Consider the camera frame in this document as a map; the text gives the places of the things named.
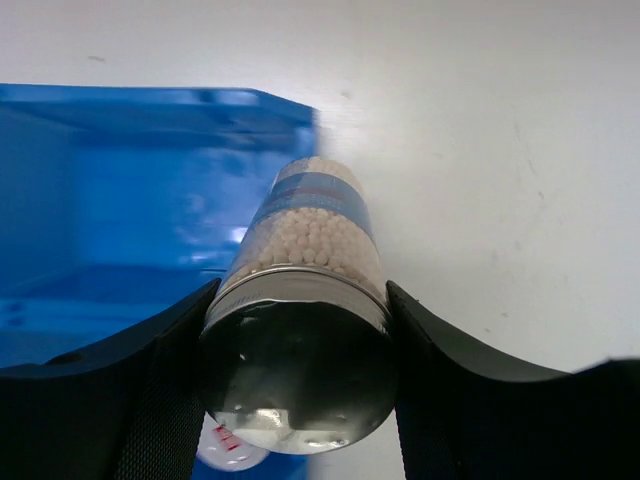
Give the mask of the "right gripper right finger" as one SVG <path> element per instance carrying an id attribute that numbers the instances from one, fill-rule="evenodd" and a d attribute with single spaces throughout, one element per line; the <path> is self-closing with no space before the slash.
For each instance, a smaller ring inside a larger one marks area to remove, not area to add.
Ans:
<path id="1" fill-rule="evenodd" d="M 575 373 L 495 349 L 387 285 L 409 479 L 635 479 L 639 363 Z"/>

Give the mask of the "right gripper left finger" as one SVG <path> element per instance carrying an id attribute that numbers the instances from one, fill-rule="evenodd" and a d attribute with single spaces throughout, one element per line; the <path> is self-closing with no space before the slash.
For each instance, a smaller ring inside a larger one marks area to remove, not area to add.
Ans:
<path id="1" fill-rule="evenodd" d="M 204 418 L 196 344 L 219 284 L 44 364 L 2 369 L 2 478 L 190 478 Z"/>

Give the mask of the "small white-lid jar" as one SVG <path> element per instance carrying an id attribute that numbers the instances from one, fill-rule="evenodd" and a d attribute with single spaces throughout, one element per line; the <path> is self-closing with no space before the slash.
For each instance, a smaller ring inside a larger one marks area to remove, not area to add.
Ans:
<path id="1" fill-rule="evenodd" d="M 269 452 L 239 439 L 209 414 L 204 416 L 196 458 L 226 472 L 248 470 L 262 463 Z"/>

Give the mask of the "tall silver-capped bottle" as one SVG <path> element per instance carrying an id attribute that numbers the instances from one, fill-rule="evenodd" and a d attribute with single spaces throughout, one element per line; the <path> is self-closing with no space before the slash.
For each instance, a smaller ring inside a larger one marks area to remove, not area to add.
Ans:
<path id="1" fill-rule="evenodd" d="M 256 447 L 314 455 L 393 410 L 385 278 L 359 181 L 320 157 L 286 165 L 242 240 L 197 344 L 207 413 Z"/>

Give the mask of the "blue three-compartment plastic bin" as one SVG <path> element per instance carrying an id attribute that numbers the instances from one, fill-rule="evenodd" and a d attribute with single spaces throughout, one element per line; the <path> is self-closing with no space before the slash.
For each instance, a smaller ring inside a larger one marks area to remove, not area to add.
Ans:
<path id="1" fill-rule="evenodd" d="M 3 84 L 1 371 L 159 314 L 229 270 L 306 105 L 253 89 Z M 303 479 L 304 457 L 188 479 Z"/>

